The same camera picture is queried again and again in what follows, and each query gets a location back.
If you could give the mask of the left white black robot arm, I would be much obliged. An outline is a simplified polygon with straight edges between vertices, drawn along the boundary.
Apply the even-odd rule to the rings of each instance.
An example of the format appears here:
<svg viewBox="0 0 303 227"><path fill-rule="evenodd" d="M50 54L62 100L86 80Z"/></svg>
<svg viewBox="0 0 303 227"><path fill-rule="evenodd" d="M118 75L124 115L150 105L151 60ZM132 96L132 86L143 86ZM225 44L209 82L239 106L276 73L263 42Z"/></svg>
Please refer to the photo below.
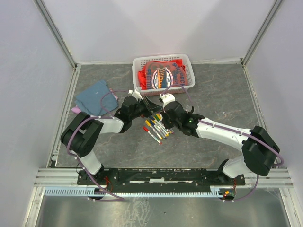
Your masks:
<svg viewBox="0 0 303 227"><path fill-rule="evenodd" d="M91 116L80 112L63 131L61 143L67 148L82 168L89 172L88 179L93 184L104 181L103 165L97 159L93 148L100 134L124 133L138 117L150 117L162 107L150 99L128 96L113 117Z"/></svg>

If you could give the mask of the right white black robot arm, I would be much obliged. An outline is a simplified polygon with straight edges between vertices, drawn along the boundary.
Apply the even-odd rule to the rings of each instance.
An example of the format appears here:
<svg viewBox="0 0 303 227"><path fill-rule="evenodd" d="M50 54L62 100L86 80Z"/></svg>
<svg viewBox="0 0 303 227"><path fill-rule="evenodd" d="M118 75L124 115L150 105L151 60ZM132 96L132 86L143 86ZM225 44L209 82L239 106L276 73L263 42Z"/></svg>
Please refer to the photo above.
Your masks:
<svg viewBox="0 0 303 227"><path fill-rule="evenodd" d="M220 184L227 185L246 173L267 176L279 157L279 147L262 127L242 129L217 123L193 111L186 111L178 101L164 103L161 114L168 129L175 127L184 135L214 140L242 153L237 158L223 161L216 174Z"/></svg>

